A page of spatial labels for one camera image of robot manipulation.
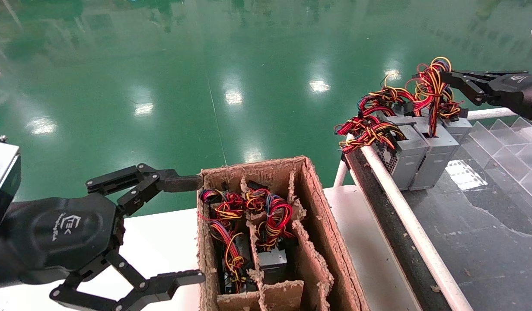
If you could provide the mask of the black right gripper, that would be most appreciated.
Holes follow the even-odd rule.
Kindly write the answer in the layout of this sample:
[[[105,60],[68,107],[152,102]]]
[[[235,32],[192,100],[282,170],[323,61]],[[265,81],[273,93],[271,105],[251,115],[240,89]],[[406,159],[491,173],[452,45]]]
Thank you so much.
[[[532,121],[532,75],[527,71],[453,70],[444,71],[440,78],[444,83],[453,83],[454,89],[475,105],[488,103],[508,108]]]

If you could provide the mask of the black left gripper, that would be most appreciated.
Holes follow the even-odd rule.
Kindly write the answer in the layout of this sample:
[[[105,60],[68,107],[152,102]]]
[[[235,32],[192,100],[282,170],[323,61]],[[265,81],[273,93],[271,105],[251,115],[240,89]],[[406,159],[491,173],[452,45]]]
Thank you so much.
[[[140,163],[86,181],[89,195],[12,203],[0,224],[0,285],[46,285],[64,280],[50,299],[78,311],[141,311],[169,301],[179,287],[205,281],[201,270],[162,273],[145,279],[119,254],[122,217],[139,211],[159,193],[198,191],[200,175],[179,175]],[[107,195],[127,189],[116,205]],[[112,267],[133,289],[113,300],[78,291]]]

